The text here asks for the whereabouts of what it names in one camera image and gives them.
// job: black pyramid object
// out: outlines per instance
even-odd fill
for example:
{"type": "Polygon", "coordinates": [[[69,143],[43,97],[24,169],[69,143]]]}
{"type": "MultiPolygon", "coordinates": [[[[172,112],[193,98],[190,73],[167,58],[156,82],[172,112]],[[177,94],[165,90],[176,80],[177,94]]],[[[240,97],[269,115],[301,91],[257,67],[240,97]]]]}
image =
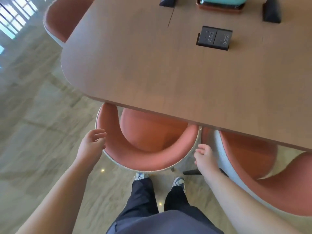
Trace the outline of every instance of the black pyramid object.
{"type": "Polygon", "coordinates": [[[278,0],[267,0],[263,4],[263,21],[272,23],[281,23],[282,12],[280,10],[280,4],[278,0]]]}
{"type": "Polygon", "coordinates": [[[175,0],[161,0],[159,5],[160,6],[166,6],[166,7],[174,7],[175,0]]]}

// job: turquoise planter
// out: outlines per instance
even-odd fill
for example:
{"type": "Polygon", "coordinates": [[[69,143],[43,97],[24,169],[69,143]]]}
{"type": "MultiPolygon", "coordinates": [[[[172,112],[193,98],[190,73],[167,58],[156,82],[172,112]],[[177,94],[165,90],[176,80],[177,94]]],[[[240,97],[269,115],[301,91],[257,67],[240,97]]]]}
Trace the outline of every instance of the turquoise planter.
{"type": "Polygon", "coordinates": [[[203,0],[203,1],[239,6],[243,3],[245,3],[247,0],[203,0]]]}

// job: person's left arm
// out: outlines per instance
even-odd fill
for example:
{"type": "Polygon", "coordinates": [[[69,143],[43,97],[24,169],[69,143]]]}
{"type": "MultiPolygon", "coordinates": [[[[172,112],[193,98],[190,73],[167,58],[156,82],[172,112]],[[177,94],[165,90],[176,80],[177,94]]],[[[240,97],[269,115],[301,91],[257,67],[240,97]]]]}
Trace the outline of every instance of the person's left arm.
{"type": "Polygon", "coordinates": [[[86,134],[73,164],[20,227],[18,234],[72,233],[88,176],[105,148],[105,137],[103,129],[91,130],[86,134]]]}

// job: person's left hand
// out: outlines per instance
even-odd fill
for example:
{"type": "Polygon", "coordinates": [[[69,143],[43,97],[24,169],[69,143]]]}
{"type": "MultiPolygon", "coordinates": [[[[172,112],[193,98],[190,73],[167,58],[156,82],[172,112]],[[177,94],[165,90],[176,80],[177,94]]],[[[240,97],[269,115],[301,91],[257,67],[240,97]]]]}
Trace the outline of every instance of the person's left hand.
{"type": "Polygon", "coordinates": [[[104,129],[90,130],[81,141],[74,164],[91,172],[105,149],[106,135],[104,129]]]}

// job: gray shirt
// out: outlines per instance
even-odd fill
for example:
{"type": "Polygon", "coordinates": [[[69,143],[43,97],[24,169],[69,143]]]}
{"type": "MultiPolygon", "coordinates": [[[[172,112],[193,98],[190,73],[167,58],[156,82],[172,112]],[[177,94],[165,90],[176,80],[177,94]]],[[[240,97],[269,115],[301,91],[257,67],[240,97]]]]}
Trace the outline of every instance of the gray shirt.
{"type": "Polygon", "coordinates": [[[169,210],[149,217],[134,217],[112,224],[107,234],[222,234],[213,224],[201,223],[177,210],[169,210]]]}

